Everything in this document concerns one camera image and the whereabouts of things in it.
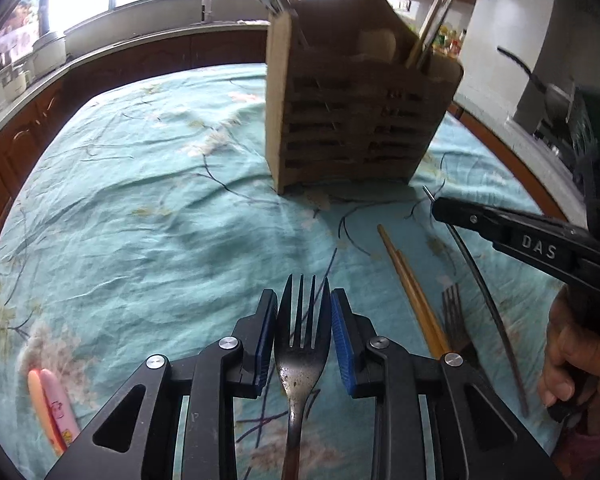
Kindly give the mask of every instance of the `human hand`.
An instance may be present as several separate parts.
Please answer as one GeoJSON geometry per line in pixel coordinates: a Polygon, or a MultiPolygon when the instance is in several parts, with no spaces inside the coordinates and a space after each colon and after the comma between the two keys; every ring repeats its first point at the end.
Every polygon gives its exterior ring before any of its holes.
{"type": "MultiPolygon", "coordinates": [[[[600,378],[600,336],[583,329],[573,320],[568,306],[567,289],[563,287],[549,312],[544,349],[544,367],[538,381],[538,394],[545,406],[557,399],[569,400],[574,394],[573,379],[562,368],[570,363],[600,378]]],[[[598,396],[588,408],[589,434],[600,433],[600,380],[598,396]]]]}

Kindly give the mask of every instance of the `orange toothbrush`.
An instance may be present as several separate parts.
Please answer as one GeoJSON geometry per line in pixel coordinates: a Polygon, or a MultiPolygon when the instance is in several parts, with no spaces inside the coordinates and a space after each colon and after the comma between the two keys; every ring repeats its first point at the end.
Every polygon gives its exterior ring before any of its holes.
{"type": "Polygon", "coordinates": [[[60,456],[66,450],[66,444],[58,431],[58,427],[54,422],[51,410],[46,402],[45,391],[42,387],[40,379],[40,370],[31,370],[27,375],[27,384],[29,386],[29,396],[33,408],[36,410],[36,415],[40,421],[46,437],[49,439],[51,447],[53,447],[56,455],[60,456]]]}

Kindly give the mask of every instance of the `rice cooker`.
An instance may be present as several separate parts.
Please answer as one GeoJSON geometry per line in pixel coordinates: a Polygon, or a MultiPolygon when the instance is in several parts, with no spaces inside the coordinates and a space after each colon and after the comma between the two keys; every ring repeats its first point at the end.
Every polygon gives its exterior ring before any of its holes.
{"type": "Polygon", "coordinates": [[[33,68],[36,78],[60,68],[66,61],[64,34],[48,32],[33,44],[33,68]]]}

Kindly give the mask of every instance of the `metal screw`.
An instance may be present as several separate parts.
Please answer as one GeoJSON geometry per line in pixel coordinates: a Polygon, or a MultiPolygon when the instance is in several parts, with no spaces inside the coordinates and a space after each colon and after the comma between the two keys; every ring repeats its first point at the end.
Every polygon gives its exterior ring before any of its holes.
{"type": "Polygon", "coordinates": [[[152,355],[146,360],[146,367],[151,368],[151,370],[157,370],[158,368],[162,368],[164,363],[164,357],[161,355],[152,355]]]}
{"type": "Polygon", "coordinates": [[[231,350],[232,348],[235,348],[238,346],[238,340],[230,335],[227,337],[223,337],[218,344],[220,345],[220,348],[223,350],[231,350]]]}
{"type": "Polygon", "coordinates": [[[445,355],[445,363],[449,366],[460,366],[463,362],[460,354],[451,352],[450,354],[445,355]]]}
{"type": "Polygon", "coordinates": [[[373,348],[377,348],[378,350],[382,350],[383,348],[387,348],[389,346],[389,340],[387,338],[385,338],[384,336],[377,335],[375,337],[372,337],[369,340],[369,344],[373,348]]]}

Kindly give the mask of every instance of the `blue gripper pad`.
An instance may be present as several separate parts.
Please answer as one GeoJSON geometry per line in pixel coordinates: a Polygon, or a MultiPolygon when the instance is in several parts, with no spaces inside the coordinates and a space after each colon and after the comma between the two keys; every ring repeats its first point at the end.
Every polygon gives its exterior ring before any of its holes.
{"type": "Polygon", "coordinates": [[[256,369],[255,369],[255,387],[258,395],[262,393],[262,389],[267,384],[267,376],[269,374],[269,364],[271,362],[271,353],[273,348],[273,334],[269,336],[272,327],[275,309],[275,301],[269,303],[264,323],[262,324],[262,332],[256,348],[256,369]]]}
{"type": "Polygon", "coordinates": [[[353,348],[342,315],[342,307],[335,292],[331,293],[331,330],[333,332],[333,341],[336,345],[336,355],[338,356],[342,384],[344,384],[347,393],[353,395],[356,386],[353,348]]]}

